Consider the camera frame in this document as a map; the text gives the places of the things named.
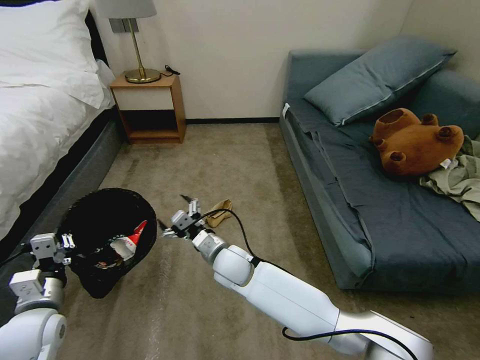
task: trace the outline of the blue-gray sofa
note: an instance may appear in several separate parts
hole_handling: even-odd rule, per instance
[[[440,70],[393,106],[341,127],[304,95],[362,51],[289,53],[280,126],[336,283],[341,289],[480,290],[480,222],[459,203],[387,176],[369,143],[375,119],[405,107],[480,133],[480,85]]]

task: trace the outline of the black basket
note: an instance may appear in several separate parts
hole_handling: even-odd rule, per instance
[[[97,248],[111,249],[108,241],[118,235],[131,235],[144,220],[147,224],[140,235],[135,255],[118,266],[100,269],[88,261]],[[72,234],[76,248],[70,268],[78,275],[83,287],[94,298],[103,298],[116,282],[138,264],[157,239],[157,216],[140,194],[122,188],[105,188],[77,200],[64,214],[56,231]]]

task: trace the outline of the brown paper bag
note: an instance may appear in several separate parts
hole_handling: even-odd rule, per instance
[[[226,199],[224,201],[220,201],[214,207],[212,207],[208,212],[211,212],[216,209],[228,209],[232,210],[232,201],[230,199]],[[224,219],[231,217],[232,214],[226,211],[219,211],[212,215],[206,217],[206,222],[211,228],[216,228]]]

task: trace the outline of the beige carpet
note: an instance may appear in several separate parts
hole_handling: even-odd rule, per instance
[[[342,291],[335,285],[277,124],[189,126],[182,145],[125,145],[102,187],[142,194],[169,221],[198,197],[208,210],[230,198],[252,249],[324,291],[339,308],[376,310],[430,339],[435,359],[480,359],[478,295]],[[233,218],[216,231],[244,247]],[[320,342],[297,343],[281,326],[213,280],[192,245],[162,239],[104,299],[69,273],[59,359],[352,359]]]

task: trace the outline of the baseboard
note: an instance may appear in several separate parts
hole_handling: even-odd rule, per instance
[[[258,124],[278,123],[278,117],[226,117],[226,118],[192,118],[186,119],[187,125],[195,124]]]

